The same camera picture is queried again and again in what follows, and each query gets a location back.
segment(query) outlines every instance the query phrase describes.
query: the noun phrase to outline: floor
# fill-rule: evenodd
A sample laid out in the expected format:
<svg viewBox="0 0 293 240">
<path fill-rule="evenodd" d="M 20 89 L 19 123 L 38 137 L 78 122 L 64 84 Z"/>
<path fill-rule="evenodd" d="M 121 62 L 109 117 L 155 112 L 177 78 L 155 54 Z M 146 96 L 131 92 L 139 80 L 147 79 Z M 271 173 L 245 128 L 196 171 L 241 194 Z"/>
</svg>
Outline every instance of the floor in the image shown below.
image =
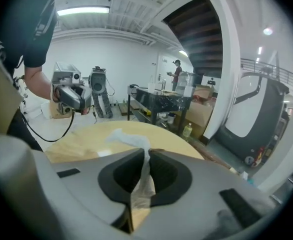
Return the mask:
<svg viewBox="0 0 293 240">
<path fill-rule="evenodd" d="M 80 115 L 79 113 L 76 113 L 74 116 L 72 126 L 69 129 L 69 132 L 74 132 L 77 129 L 87 127 L 89 125 L 94 125 L 95 123 L 99 124 L 108 121 L 127 120 L 127 116 L 122 116 L 117 106 L 113 106 L 111 107 L 111 109 L 113 112 L 113 118 L 99 118 L 98 115 L 96 115 L 97 122 L 93 116 L 93 113 L 89 113 L 87 115 Z M 138 121 L 133 115 L 130 116 L 130 119 L 131 121 Z M 45 117 L 41 113 L 36 118 L 30 119 L 29 124 L 44 139 L 52 141 L 59 139 L 64 134 L 64 132 L 67 130 L 70 124 L 70 121 L 71 118 L 45 119 Z M 32 131 L 30 132 L 32 133 L 36 141 L 39 143 L 43 151 L 46 151 L 53 144 L 53 142 L 46 142 L 42 140 L 40 137 L 36 136 Z"/>
<path fill-rule="evenodd" d="M 235 154 L 233 154 L 227 148 L 219 144 L 215 139 L 212 139 L 205 148 L 209 152 L 219 157 L 229 166 L 233 167 L 239 173 L 247 172 L 249 177 L 252 177 L 261 168 L 261 165 L 258 165 L 254 168 L 247 166 Z"/>
</svg>

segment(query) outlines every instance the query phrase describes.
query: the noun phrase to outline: fluorescent light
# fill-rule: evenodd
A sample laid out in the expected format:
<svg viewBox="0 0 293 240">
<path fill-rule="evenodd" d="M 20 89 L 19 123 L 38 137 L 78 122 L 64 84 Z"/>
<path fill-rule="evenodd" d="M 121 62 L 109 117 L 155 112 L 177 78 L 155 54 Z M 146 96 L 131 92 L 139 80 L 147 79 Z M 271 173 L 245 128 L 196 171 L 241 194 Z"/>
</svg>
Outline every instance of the fluorescent light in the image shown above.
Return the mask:
<svg viewBox="0 0 293 240">
<path fill-rule="evenodd" d="M 272 35 L 273 30 L 272 30 L 271 28 L 267 27 L 267 28 L 265 28 L 265 29 L 263 30 L 263 33 L 264 33 L 265 35 L 269 36 L 269 35 Z"/>
<path fill-rule="evenodd" d="M 187 53 L 186 53 L 184 50 L 180 50 L 179 53 L 181 53 L 181 54 L 183 54 L 183 55 L 189 57 L 189 56 L 187 55 Z"/>
<path fill-rule="evenodd" d="M 69 15 L 69 14 L 108 14 L 110 12 L 110 7 L 107 6 L 92 6 L 92 7 L 75 7 L 65 10 L 58 10 L 57 14 L 59 16 Z"/>
</svg>

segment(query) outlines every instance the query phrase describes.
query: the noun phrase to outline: table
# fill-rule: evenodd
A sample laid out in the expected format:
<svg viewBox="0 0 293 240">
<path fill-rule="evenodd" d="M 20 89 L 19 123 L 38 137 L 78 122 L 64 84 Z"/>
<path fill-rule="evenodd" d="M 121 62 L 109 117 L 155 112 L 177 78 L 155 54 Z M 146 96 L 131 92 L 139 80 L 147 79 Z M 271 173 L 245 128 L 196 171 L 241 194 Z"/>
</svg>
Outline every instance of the table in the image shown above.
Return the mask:
<svg viewBox="0 0 293 240">
<path fill-rule="evenodd" d="M 157 114 L 163 112 L 182 111 L 181 119 L 178 125 L 177 135 L 182 133 L 183 122 L 186 118 L 187 110 L 190 108 L 192 97 L 184 97 L 178 94 L 166 93 L 160 90 L 148 92 L 148 88 L 133 87 L 127 88 L 127 120 L 130 120 L 130 102 L 131 97 L 138 103 L 151 111 L 150 123 L 155 125 Z"/>
<path fill-rule="evenodd" d="M 153 149 L 164 149 L 203 159 L 190 144 L 170 131 L 149 123 L 135 121 L 102 122 L 76 130 L 54 143 L 45 154 L 51 163 L 62 163 L 94 159 L 134 149 L 132 146 L 119 142 L 104 142 L 106 137 L 118 128 L 127 134 L 147 136 Z M 137 228 L 148 216 L 150 209 L 132 210 L 131 213 L 133 226 Z"/>
</svg>

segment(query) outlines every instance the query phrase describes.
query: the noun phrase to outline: yellow bottle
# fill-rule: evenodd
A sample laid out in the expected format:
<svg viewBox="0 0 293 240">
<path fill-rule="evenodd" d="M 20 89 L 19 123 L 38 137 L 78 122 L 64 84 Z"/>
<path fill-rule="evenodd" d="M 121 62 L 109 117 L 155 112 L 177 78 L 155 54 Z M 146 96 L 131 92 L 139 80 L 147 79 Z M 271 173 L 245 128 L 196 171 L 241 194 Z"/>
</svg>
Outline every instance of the yellow bottle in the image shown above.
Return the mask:
<svg viewBox="0 0 293 240">
<path fill-rule="evenodd" d="M 190 137 L 191 132 L 192 132 L 192 127 L 191 127 L 191 123 L 189 123 L 188 125 L 184 127 L 184 130 L 182 132 L 183 139 L 185 140 L 188 139 Z"/>
</svg>

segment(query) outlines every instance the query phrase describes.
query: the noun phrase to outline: round wooden tabletop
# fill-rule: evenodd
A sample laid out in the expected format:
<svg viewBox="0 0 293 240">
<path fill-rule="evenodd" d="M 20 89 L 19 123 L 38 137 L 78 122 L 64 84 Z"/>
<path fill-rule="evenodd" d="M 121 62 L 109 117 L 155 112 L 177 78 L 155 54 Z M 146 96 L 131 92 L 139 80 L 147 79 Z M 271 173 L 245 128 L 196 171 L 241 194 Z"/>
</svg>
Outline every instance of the round wooden tabletop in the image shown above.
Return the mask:
<svg viewBox="0 0 293 240">
<path fill-rule="evenodd" d="M 55 142 L 45 154 L 51 163 L 62 163 L 88 160 L 134 149 L 135 147 L 117 141 L 112 143 L 105 141 L 115 129 L 119 128 L 126 134 L 147 136 L 153 149 L 164 149 L 203 159 L 189 143 L 172 132 L 136 121 L 109 121 L 78 129 Z"/>
</svg>

